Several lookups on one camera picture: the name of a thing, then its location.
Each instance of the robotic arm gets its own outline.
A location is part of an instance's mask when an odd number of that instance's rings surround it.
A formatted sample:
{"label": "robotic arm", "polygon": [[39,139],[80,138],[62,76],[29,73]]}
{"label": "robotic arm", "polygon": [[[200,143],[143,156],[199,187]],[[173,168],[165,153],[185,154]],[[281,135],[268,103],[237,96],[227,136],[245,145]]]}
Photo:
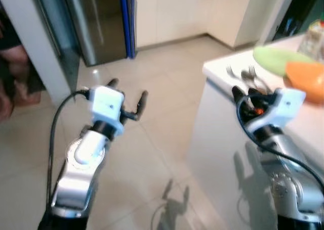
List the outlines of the robotic arm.
{"label": "robotic arm", "polygon": [[[92,102],[94,124],[85,127],[83,135],[69,146],[53,193],[50,184],[52,181],[50,165],[53,158],[51,141],[48,200],[38,229],[86,229],[98,188],[98,175],[104,166],[110,144],[116,136],[123,134],[127,119],[139,120],[146,104],[147,91],[144,91],[137,104],[137,111],[125,111],[123,106],[125,96],[115,89],[117,83],[118,80],[113,79],[107,86],[79,92]],[[55,131],[56,119],[68,98],[61,104],[54,117],[52,132]]]}
{"label": "robotic arm", "polygon": [[270,178],[278,230],[324,229],[323,178],[281,129],[297,115],[305,93],[277,89],[265,96],[250,89],[245,96],[236,86],[232,93],[240,125],[259,147],[261,165]]}

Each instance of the white wall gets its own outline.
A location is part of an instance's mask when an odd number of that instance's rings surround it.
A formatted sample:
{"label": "white wall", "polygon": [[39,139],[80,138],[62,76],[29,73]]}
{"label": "white wall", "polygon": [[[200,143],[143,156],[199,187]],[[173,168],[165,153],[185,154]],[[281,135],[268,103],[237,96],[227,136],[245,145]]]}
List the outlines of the white wall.
{"label": "white wall", "polygon": [[58,104],[70,93],[70,88],[34,1],[1,2],[53,103]]}

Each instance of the tile floor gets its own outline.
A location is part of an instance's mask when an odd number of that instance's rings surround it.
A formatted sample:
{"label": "tile floor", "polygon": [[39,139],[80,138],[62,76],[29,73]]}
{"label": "tile floor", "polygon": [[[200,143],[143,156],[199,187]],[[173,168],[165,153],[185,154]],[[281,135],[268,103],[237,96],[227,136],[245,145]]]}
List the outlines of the tile floor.
{"label": "tile floor", "polygon": [[[133,109],[142,89],[149,91],[140,122],[112,144],[89,220],[91,230],[149,230],[158,226],[164,205],[177,212],[175,229],[222,229],[217,214],[186,164],[194,117],[205,82],[203,61],[231,51],[210,39],[196,38],[141,51],[133,61],[121,60],[87,68],[81,62],[78,87],[120,80],[126,107]],[[34,107],[15,110],[0,124],[0,228],[36,229],[43,214],[50,124],[55,113],[43,93]],[[68,143],[90,123],[82,98],[64,108],[56,131],[55,174]],[[163,192],[172,180],[168,195]],[[184,192],[189,189],[186,204]]]}

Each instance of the kitchen island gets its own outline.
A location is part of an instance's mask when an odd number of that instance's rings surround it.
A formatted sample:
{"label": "kitchen island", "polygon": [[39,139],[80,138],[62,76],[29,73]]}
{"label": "kitchen island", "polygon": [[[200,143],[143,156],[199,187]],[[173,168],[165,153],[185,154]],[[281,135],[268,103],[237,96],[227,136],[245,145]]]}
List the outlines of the kitchen island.
{"label": "kitchen island", "polygon": [[[303,36],[290,37],[269,46],[296,51]],[[225,228],[273,230],[276,213],[268,177],[262,170],[255,145],[242,131],[236,117],[231,89],[238,85],[226,67],[240,75],[253,65],[272,90],[284,82],[258,65],[253,50],[206,62],[204,92],[195,119],[188,164],[222,218]],[[324,109],[305,102],[297,117],[284,129],[304,151],[310,162],[324,172]]]}

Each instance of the white cabinet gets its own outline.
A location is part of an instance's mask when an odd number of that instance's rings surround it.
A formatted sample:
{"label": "white cabinet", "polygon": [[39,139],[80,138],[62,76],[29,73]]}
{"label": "white cabinet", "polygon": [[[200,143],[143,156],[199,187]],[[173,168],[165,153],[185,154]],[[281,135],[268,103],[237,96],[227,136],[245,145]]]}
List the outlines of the white cabinet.
{"label": "white cabinet", "polygon": [[276,229],[269,187],[258,184],[266,177],[256,148],[248,140],[235,116],[234,103],[206,82],[187,159],[190,171],[215,209],[212,216],[220,219],[220,225],[213,229]]}
{"label": "white cabinet", "polygon": [[137,47],[155,44],[157,0],[137,0],[136,44]]}
{"label": "white cabinet", "polygon": [[157,0],[157,41],[180,39],[201,32],[199,0]]}
{"label": "white cabinet", "polygon": [[276,0],[213,0],[208,33],[231,47],[257,41]]}
{"label": "white cabinet", "polygon": [[211,16],[211,9],[214,0],[198,0],[197,16],[200,22],[200,33],[207,33],[207,26]]}
{"label": "white cabinet", "polygon": [[137,47],[208,33],[231,47],[257,41],[276,0],[137,0]]}

